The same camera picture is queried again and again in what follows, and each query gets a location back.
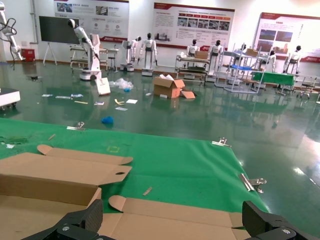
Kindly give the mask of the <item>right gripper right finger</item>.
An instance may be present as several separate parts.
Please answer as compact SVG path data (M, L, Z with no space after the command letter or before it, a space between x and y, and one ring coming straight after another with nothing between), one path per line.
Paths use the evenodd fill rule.
M250 240L317 240L284 217L260 210L252 201L242 203L242 224Z

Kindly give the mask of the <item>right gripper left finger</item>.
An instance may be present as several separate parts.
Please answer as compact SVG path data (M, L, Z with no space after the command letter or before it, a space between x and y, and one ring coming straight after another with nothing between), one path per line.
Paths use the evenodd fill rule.
M86 209L67 213L54 226L26 240L104 240L98 233L103 222L103 201L94 200Z

